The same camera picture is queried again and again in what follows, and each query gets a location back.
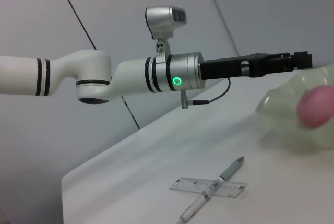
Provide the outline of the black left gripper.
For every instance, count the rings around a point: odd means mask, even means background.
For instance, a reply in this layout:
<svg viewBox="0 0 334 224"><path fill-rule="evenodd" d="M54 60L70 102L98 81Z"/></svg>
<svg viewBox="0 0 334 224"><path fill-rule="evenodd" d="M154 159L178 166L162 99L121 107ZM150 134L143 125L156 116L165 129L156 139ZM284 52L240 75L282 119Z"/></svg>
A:
<svg viewBox="0 0 334 224"><path fill-rule="evenodd" d="M307 51L276 54L256 53L246 56L203 61L199 64L202 80L263 77L267 74L313 68L312 55Z"/></svg>

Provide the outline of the pink peach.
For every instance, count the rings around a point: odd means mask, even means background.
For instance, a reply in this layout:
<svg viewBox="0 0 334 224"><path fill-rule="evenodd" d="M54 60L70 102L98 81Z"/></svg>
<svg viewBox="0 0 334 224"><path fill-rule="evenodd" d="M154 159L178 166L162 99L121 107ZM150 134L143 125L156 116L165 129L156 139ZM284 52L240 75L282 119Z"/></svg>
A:
<svg viewBox="0 0 334 224"><path fill-rule="evenodd" d="M334 117L334 86L318 86L306 92L297 105L297 116L308 128L319 128Z"/></svg>

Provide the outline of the green glass fruit plate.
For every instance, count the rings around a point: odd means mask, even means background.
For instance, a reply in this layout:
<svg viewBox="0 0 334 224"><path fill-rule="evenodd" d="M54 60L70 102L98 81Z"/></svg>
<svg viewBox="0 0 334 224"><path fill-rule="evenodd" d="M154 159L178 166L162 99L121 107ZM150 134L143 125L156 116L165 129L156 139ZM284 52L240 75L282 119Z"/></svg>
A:
<svg viewBox="0 0 334 224"><path fill-rule="evenodd" d="M334 149L334 116L320 127L311 129L297 116L297 105L312 89L334 86L334 64L297 71L281 86L269 90L256 108L263 128L295 150L320 151Z"/></svg>

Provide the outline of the grey pen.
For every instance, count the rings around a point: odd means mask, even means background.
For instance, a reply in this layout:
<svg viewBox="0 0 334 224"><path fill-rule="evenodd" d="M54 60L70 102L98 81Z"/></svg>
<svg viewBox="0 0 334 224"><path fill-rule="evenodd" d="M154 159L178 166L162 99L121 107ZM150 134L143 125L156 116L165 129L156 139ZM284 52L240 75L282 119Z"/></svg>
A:
<svg viewBox="0 0 334 224"><path fill-rule="evenodd" d="M227 169L225 169L218 177L217 180L212 182L205 190L201 192L201 195L180 215L176 224L186 224L192 216L194 216L203 205L211 199L214 192L218 187L222 185L221 181L229 180L242 166L245 157L241 156L236 159Z"/></svg>

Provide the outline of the transparent plastic ruler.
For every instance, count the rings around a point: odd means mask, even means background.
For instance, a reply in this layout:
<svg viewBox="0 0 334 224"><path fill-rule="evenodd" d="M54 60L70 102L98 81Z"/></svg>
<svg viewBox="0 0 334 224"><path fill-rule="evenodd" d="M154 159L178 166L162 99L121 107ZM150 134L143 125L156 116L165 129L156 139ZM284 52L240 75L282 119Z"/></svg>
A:
<svg viewBox="0 0 334 224"><path fill-rule="evenodd" d="M170 187L173 191L201 194L206 191L210 196L235 199L248 186L247 183L226 182L220 180L179 178Z"/></svg>

